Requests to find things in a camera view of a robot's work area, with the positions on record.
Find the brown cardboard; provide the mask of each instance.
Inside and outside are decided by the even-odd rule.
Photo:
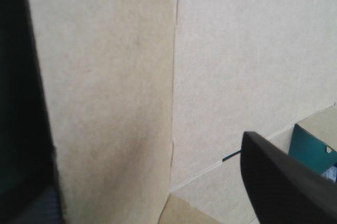
[[[171,195],[158,224],[220,224],[220,222],[191,207],[185,200]]]
[[[331,106],[298,122],[308,133],[337,150],[337,106]]]
[[[169,195],[173,0],[29,0],[69,224],[154,224]]]

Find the cardboard panel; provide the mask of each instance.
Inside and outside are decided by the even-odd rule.
[[[304,120],[298,125],[306,132],[322,141],[334,150],[337,150],[337,106],[331,106]]]
[[[163,210],[159,224],[220,224],[208,215],[190,206],[181,198],[171,195]]]
[[[239,150],[243,131],[294,124],[314,3],[179,0],[173,187]]]
[[[306,55],[299,70],[299,110],[296,120],[337,102],[337,1],[315,0]]]
[[[30,0],[69,223],[157,223],[169,194],[173,0]]]
[[[173,195],[220,223],[245,224],[255,217],[240,174],[240,155],[174,191]]]

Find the green box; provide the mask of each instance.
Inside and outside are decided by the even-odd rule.
[[[322,174],[337,163],[336,149],[337,107],[331,106],[295,125],[289,156]]]

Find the dark object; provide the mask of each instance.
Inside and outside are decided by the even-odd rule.
[[[337,187],[254,132],[242,141],[241,175],[261,224],[337,223]]]
[[[28,1],[0,8],[0,223],[61,223]]]

